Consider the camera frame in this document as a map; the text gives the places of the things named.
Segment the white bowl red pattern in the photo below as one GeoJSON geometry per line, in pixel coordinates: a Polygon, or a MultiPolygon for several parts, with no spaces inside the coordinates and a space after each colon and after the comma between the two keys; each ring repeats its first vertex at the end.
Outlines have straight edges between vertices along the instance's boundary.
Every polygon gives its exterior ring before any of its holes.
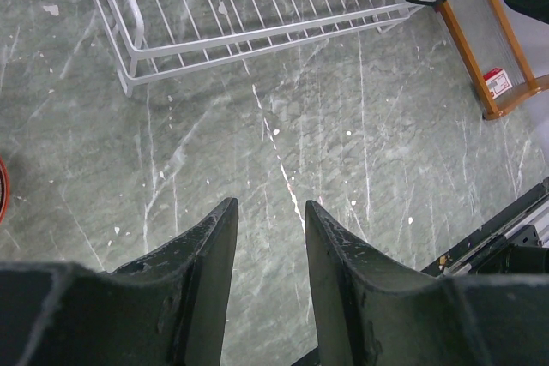
{"type": "Polygon", "coordinates": [[[9,174],[2,159],[0,159],[0,184],[0,222],[2,222],[9,204],[9,174]]]}

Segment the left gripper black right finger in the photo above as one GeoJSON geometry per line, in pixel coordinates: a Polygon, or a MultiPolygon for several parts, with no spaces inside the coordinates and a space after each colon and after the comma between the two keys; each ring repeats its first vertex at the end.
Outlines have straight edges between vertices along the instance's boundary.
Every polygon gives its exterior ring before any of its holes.
{"type": "Polygon", "coordinates": [[[545,365],[548,252],[513,244],[484,273],[432,277],[315,201],[305,237],[323,365],[545,365]]]}

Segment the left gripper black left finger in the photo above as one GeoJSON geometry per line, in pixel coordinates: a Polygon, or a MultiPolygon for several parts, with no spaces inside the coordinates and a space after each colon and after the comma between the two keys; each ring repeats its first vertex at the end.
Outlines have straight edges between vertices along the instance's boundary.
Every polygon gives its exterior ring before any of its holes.
{"type": "Polygon", "coordinates": [[[238,202],[227,198],[110,273],[3,262],[2,364],[219,364],[237,233],[238,202]]]}

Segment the white wire dish rack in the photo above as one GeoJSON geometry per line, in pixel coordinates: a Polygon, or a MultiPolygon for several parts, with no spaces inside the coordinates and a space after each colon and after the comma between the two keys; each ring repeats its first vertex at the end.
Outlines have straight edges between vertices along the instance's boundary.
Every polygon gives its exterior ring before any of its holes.
{"type": "Polygon", "coordinates": [[[341,34],[385,33],[404,0],[93,0],[126,95],[155,81],[341,34]]]}

